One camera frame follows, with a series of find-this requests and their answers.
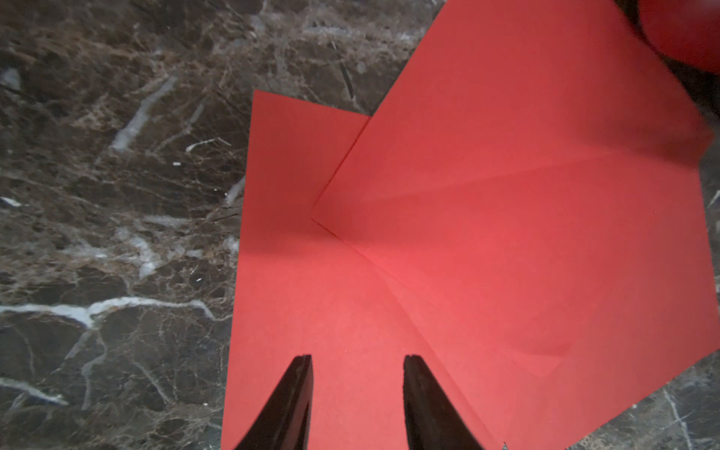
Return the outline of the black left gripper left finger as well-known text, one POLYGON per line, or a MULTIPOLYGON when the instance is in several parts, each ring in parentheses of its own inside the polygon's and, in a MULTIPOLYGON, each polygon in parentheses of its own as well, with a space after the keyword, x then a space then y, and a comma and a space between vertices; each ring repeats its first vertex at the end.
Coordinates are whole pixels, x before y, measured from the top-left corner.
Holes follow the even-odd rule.
POLYGON ((312 357, 310 354, 296 356, 235 449, 307 449, 312 396, 312 357))

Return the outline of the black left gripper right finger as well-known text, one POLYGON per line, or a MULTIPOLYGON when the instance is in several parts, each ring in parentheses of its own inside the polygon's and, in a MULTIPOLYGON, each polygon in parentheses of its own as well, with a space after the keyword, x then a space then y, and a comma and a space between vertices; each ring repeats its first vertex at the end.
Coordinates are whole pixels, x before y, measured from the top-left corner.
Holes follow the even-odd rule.
POLYGON ((420 355, 403 361, 403 407, 413 450, 483 450, 420 355))

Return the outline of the red paper sheet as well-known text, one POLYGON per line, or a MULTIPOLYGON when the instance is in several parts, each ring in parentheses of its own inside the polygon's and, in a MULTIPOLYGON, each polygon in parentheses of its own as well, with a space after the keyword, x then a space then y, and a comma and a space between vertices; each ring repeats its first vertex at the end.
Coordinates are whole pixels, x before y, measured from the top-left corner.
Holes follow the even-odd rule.
POLYGON ((712 142, 611 1, 450 1, 313 217, 379 266, 486 446, 564 449, 719 347, 712 142))
POLYGON ((221 445, 236 447, 296 356, 313 365, 312 449, 404 449, 403 360, 422 356, 462 421, 495 440, 399 303, 399 289, 311 217, 367 124, 258 91, 239 238, 221 445))

